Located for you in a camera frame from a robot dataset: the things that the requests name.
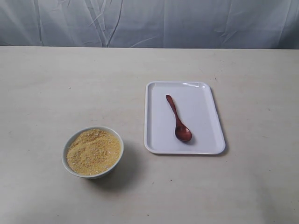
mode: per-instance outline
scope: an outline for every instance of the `yellow powder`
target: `yellow powder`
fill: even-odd
[[[95,175],[112,167],[120,156],[120,143],[106,131],[91,129],[81,133],[69,147],[67,162],[81,175]]]

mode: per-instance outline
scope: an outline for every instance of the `bowl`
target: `bowl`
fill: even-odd
[[[95,175],[81,175],[81,174],[78,174],[76,173],[75,171],[73,171],[69,165],[68,165],[68,162],[67,162],[67,158],[66,158],[66,155],[67,155],[67,152],[69,151],[69,147],[71,146],[71,144],[73,143],[73,141],[82,133],[82,132],[85,132],[85,131],[88,131],[88,130],[91,130],[91,129],[100,129],[100,130],[103,130],[103,131],[106,131],[106,132],[109,132],[111,133],[112,135],[114,135],[117,140],[119,141],[120,145],[121,145],[121,148],[120,148],[120,155],[119,155],[119,158],[117,159],[117,161],[115,162],[115,164],[110,167],[108,170],[102,172],[102,173],[98,173],[98,174],[95,174]],[[100,177],[103,177],[105,175],[107,175],[108,173],[110,173],[113,168],[118,164],[118,162],[121,160],[121,157],[122,157],[122,154],[123,154],[123,141],[120,137],[120,135],[113,129],[109,128],[109,127],[105,127],[105,126],[94,126],[94,127],[88,127],[88,128],[85,128],[85,129],[82,129],[80,131],[78,131],[77,133],[75,133],[68,141],[67,143],[65,144],[65,147],[64,147],[64,150],[62,152],[62,163],[64,165],[64,167],[66,168],[67,171],[69,171],[71,174],[75,175],[75,176],[78,176],[78,177],[82,177],[82,178],[85,178],[85,179],[97,179],[97,178],[100,178]]]

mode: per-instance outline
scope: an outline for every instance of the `wooden spoon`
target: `wooden spoon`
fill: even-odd
[[[166,95],[166,99],[172,108],[172,111],[174,113],[174,116],[176,118],[176,128],[174,130],[174,134],[176,135],[177,139],[181,141],[190,141],[192,138],[192,133],[190,130],[181,122],[181,120],[178,117],[176,106],[174,105],[174,102],[170,95]]]

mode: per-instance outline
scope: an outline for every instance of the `white tray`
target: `white tray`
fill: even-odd
[[[171,95],[192,139],[174,135],[175,117],[166,95]],[[219,154],[225,141],[210,87],[201,82],[151,82],[146,86],[144,144],[155,154]]]

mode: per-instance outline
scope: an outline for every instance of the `wrinkled cloth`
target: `wrinkled cloth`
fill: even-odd
[[[0,0],[0,45],[299,49],[299,0]]]

